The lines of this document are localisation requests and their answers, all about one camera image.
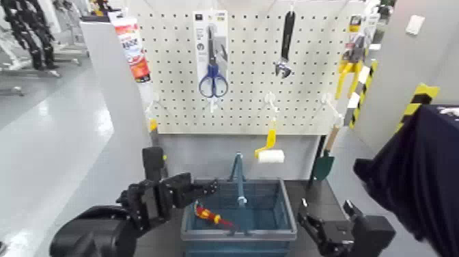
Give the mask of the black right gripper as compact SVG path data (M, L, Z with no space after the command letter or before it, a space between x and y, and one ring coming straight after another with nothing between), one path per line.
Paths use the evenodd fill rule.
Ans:
M308 202L301 199L297 222L306 230L312 241L318 246L321 256L347 257L354 245L352 224L350 221L322 221L308 211ZM350 219L362 217L362 211L350 200L343 204L344 212Z

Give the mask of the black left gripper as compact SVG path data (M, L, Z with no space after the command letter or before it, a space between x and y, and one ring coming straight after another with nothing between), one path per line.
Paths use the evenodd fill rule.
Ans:
M192 183L191 174L184 172L159 183L161 205L165 210L185 206L211 196L218 190L219 182L214 180L195 180Z

